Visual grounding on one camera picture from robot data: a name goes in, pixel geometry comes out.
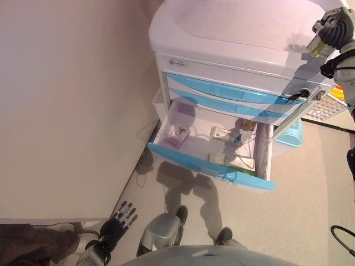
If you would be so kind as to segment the right robot hand black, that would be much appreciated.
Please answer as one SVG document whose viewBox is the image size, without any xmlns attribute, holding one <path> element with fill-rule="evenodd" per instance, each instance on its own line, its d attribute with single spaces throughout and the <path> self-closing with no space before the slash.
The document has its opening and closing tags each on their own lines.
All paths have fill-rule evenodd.
<svg viewBox="0 0 355 266">
<path fill-rule="evenodd" d="M 312 31 L 325 45 L 341 50 L 354 42 L 354 9 L 342 4 L 327 10 Z"/>
</svg>

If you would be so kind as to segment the left robot hand black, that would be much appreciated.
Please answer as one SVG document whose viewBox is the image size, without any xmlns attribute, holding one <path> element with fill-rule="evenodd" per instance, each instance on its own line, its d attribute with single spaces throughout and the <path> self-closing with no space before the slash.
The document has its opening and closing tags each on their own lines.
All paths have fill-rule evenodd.
<svg viewBox="0 0 355 266">
<path fill-rule="evenodd" d="M 124 201 L 101 227 L 100 239 L 107 245 L 117 244 L 137 218 L 133 203 Z"/>
</svg>

